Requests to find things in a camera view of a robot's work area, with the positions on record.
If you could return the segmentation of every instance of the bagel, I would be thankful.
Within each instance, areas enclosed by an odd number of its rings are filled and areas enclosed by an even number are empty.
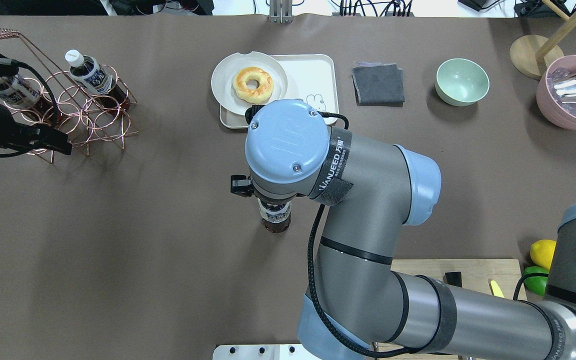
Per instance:
[[[248,82],[255,80],[259,86],[249,89]],[[269,73],[262,68],[249,66],[243,68],[232,80],[232,87],[235,89],[237,97],[247,103],[261,104],[270,98],[275,89],[275,82]]]

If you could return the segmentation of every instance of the bottle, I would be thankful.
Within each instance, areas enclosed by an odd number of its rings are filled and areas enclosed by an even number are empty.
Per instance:
[[[262,224],[271,233],[281,233],[290,226],[291,202],[267,203],[257,198]]]
[[[128,109],[130,101],[126,94],[117,86],[117,80],[109,75],[94,57],[82,55],[77,50],[66,52],[66,61],[70,64],[69,76],[90,95],[105,95],[111,98],[101,97],[97,101],[105,109],[117,107],[117,103]]]
[[[52,102],[46,100],[28,80],[20,75],[0,77],[0,99],[12,109],[34,110],[28,112],[27,115],[35,121],[41,121],[46,117],[46,112],[53,107]]]

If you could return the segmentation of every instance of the mint green bowl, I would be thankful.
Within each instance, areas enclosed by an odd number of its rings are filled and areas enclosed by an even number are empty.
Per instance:
[[[441,100],[455,107],[466,107],[482,100],[490,88],[486,71],[468,59],[450,59],[437,69],[434,84]]]

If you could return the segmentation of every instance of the brown table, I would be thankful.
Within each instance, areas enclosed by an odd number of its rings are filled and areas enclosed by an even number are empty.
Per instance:
[[[355,133],[432,157],[443,189],[434,214],[400,237],[397,258],[518,258],[555,238],[576,202],[576,132],[551,125],[537,82],[508,50],[550,36],[558,19],[265,16],[0,17],[63,66],[76,48],[112,64],[139,104],[141,133],[121,153],[0,159],[0,360],[210,359],[216,344],[294,342],[317,204],[299,199],[270,234],[256,202],[229,193],[244,174],[245,132],[218,120],[210,90],[235,52],[324,53]],[[560,44],[576,53],[576,29]],[[32,56],[16,40],[0,52]],[[434,91],[444,60],[490,77],[487,97],[452,107]],[[356,61],[396,62],[403,107],[358,106]]]

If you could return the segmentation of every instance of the cutting board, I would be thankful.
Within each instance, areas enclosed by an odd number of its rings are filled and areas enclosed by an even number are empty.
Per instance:
[[[409,275],[425,275],[444,280],[444,273],[461,272],[462,285],[465,289],[492,294],[490,280],[499,284],[503,295],[512,299],[517,281],[521,278],[521,267],[516,259],[422,259],[393,260],[393,271]],[[521,287],[519,299],[526,300],[526,292]],[[400,346],[377,344],[378,351],[390,351]],[[400,355],[391,357],[394,360],[457,360],[457,355]]]

